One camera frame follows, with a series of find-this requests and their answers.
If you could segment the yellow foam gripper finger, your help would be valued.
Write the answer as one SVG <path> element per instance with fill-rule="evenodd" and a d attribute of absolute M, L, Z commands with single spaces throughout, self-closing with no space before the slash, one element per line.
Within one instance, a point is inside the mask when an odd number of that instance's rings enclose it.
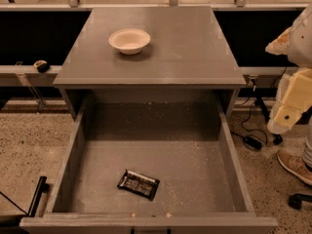
<path fill-rule="evenodd" d="M 312 69 L 299 68 L 293 75 L 284 74 L 269 114 L 267 130 L 276 135 L 289 131 L 311 106 Z"/>
<path fill-rule="evenodd" d="M 280 36 L 265 47 L 265 52 L 271 55 L 286 55 L 291 29 L 287 28 Z"/>

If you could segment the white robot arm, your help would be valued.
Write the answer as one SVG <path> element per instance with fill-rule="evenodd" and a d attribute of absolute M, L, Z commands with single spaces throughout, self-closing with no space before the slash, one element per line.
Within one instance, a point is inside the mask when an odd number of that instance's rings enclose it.
<path fill-rule="evenodd" d="M 309 4 L 265 51 L 286 55 L 299 69 L 280 81 L 267 129 L 272 134 L 289 131 L 312 105 L 312 4 Z"/>

